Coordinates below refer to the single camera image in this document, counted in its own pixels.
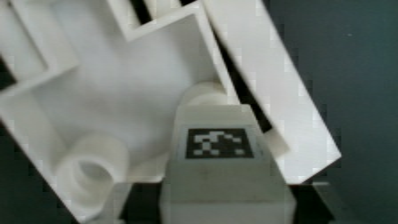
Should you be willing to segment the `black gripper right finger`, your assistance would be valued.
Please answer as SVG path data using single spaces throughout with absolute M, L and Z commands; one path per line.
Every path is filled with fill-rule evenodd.
M 289 186 L 296 199 L 292 224 L 355 224 L 355 215 L 328 182 Z

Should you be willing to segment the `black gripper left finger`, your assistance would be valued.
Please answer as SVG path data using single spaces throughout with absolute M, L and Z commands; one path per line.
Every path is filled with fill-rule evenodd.
M 99 224 L 161 224 L 159 183 L 117 183 L 99 214 Z

